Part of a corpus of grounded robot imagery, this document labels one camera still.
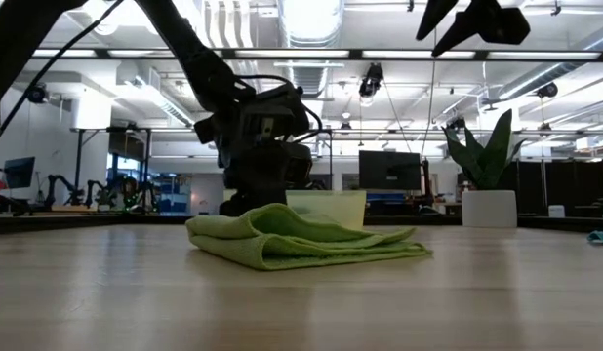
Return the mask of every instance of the green towel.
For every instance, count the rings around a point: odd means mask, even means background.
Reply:
[[[198,248],[260,270],[278,270],[431,254],[405,241],[414,228],[377,234],[306,220],[280,204],[238,218],[197,216],[186,222],[189,241]]]

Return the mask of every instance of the snake plant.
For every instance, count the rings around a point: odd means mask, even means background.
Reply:
[[[503,170],[525,140],[519,141],[508,154],[512,133],[512,110],[505,112],[497,121],[486,147],[482,146],[473,133],[464,128],[466,146],[460,143],[455,130],[443,128],[451,158],[461,167],[464,175],[472,181],[477,190],[497,188]]]

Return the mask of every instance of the table surface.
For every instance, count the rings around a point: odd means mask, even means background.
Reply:
[[[259,272],[182,226],[0,235],[0,350],[603,350],[603,247],[583,234],[414,239],[434,256]]]

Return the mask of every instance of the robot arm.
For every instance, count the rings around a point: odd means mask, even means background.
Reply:
[[[65,185],[65,188],[67,188],[67,191],[69,191],[69,200],[67,200],[65,204],[70,203],[72,206],[80,205],[80,198],[83,196],[83,190],[76,189],[74,185],[67,181],[62,175],[48,175],[48,196],[46,197],[46,201],[44,201],[44,207],[50,209],[55,201],[57,201],[55,198],[55,186],[57,180],[60,180],[60,182]]]
[[[85,200],[85,206],[87,209],[91,208],[91,205],[94,203],[94,185],[97,185],[101,191],[104,191],[104,185],[97,180],[88,180],[87,181],[87,200]]]

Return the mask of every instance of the transparent plastic container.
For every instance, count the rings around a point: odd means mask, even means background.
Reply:
[[[224,199],[228,200],[235,191],[225,190]],[[289,207],[305,219],[362,229],[367,204],[364,190],[287,190],[286,197]]]

